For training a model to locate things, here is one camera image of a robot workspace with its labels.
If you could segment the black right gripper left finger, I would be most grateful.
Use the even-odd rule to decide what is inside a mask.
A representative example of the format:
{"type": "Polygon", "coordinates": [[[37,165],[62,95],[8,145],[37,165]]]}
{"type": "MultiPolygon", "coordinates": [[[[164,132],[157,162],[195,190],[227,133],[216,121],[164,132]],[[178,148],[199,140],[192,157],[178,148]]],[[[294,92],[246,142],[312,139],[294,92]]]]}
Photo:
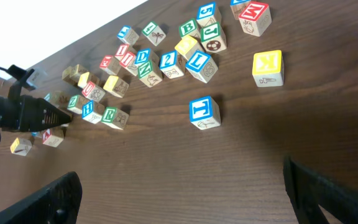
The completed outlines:
{"type": "Polygon", "coordinates": [[[82,186],[78,174],[68,172],[0,212],[0,224],[75,224],[82,186]]]}

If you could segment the green R block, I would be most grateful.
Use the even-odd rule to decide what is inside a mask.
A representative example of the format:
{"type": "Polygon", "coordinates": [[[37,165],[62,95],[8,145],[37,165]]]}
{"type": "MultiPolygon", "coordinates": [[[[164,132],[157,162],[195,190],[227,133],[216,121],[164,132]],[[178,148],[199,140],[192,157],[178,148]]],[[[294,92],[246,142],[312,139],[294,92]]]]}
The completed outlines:
{"type": "Polygon", "coordinates": [[[117,107],[106,107],[101,122],[113,129],[124,130],[129,115],[117,107]]]}

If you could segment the yellow O block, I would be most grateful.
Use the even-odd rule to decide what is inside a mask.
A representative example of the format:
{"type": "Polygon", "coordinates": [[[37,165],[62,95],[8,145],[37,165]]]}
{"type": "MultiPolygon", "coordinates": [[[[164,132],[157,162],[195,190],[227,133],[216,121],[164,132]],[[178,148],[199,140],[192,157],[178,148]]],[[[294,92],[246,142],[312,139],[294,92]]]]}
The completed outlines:
{"type": "Polygon", "coordinates": [[[123,98],[126,94],[128,87],[129,84],[125,82],[122,78],[115,75],[110,75],[106,80],[103,89],[106,92],[112,94],[113,96],[123,98]]]}

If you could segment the yellow G block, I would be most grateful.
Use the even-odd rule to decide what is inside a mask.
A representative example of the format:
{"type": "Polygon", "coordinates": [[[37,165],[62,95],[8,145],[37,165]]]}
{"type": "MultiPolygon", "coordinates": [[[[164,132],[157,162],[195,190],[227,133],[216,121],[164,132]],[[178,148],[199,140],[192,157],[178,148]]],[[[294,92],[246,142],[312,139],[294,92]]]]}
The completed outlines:
{"type": "Polygon", "coordinates": [[[181,41],[176,44],[175,50],[182,55],[186,61],[189,61],[196,51],[204,52],[201,44],[190,35],[184,36],[181,41]]]}

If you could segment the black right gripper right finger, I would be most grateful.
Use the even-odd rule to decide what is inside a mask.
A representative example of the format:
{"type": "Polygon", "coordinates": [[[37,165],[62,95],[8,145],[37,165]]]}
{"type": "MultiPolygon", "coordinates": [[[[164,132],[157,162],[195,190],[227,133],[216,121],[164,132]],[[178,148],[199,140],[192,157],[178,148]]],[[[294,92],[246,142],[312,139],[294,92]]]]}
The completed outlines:
{"type": "Polygon", "coordinates": [[[286,156],[283,160],[285,190],[299,223],[327,223],[326,210],[342,223],[358,223],[358,192],[286,156]]]}

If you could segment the yellow C block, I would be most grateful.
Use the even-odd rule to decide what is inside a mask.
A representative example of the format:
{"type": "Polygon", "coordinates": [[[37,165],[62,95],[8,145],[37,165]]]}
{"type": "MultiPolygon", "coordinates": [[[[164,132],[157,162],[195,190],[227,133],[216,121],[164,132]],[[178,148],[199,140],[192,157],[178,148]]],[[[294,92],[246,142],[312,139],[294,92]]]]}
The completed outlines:
{"type": "Polygon", "coordinates": [[[78,81],[78,87],[83,89],[88,82],[93,82],[95,85],[99,85],[100,79],[91,72],[86,72],[81,74],[80,79],[78,81]]]}

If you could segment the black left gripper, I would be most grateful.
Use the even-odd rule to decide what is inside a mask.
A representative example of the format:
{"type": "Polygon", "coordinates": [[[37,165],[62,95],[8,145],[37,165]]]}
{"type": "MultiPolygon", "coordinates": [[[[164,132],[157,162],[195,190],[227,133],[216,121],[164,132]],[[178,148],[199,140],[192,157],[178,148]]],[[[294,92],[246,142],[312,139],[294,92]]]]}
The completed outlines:
{"type": "Polygon", "coordinates": [[[43,98],[0,96],[0,128],[4,131],[43,131],[71,122],[70,115],[43,98]]]}

